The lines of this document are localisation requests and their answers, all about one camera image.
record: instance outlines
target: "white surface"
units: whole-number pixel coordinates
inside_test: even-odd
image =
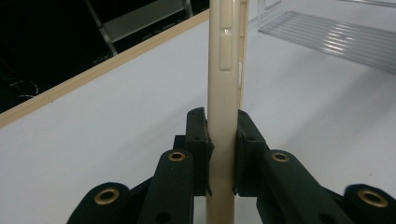
[[[65,223],[93,187],[152,176],[187,112],[206,106],[207,31],[204,22],[2,128],[0,223]],[[270,148],[293,153],[338,193],[366,183],[396,197],[395,75],[255,26],[246,74],[244,110]],[[195,223],[204,212],[196,199]],[[235,223],[260,223],[253,199],[237,198],[235,213]]]

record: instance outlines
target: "white tabletop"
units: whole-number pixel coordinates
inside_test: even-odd
[[[396,197],[396,76],[256,30],[244,110],[269,147],[338,193],[365,183]],[[187,112],[206,106],[207,42],[206,21],[0,129],[0,223],[65,223],[93,187],[151,177]],[[260,223],[254,199],[236,201],[244,222]]]

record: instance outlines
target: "transparent container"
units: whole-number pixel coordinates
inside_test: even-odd
[[[396,74],[396,0],[259,0],[259,31]]]

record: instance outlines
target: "beige plastic object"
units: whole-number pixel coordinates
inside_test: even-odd
[[[240,72],[245,62],[247,10],[247,1],[210,1],[207,129],[215,150],[209,166],[213,195],[206,198],[207,224],[233,223],[235,140],[243,89]]]

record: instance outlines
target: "brass ring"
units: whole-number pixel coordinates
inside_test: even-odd
[[[387,207],[388,201],[379,193],[369,190],[360,189],[358,191],[358,196],[365,202],[375,207]]]
[[[273,153],[272,158],[276,161],[282,161],[282,162],[289,161],[289,157],[283,153],[280,153],[280,152]]]
[[[102,189],[95,196],[95,202],[99,205],[113,203],[120,197],[120,192],[115,188]]]
[[[182,152],[172,152],[168,155],[169,161],[184,161],[186,155]]]

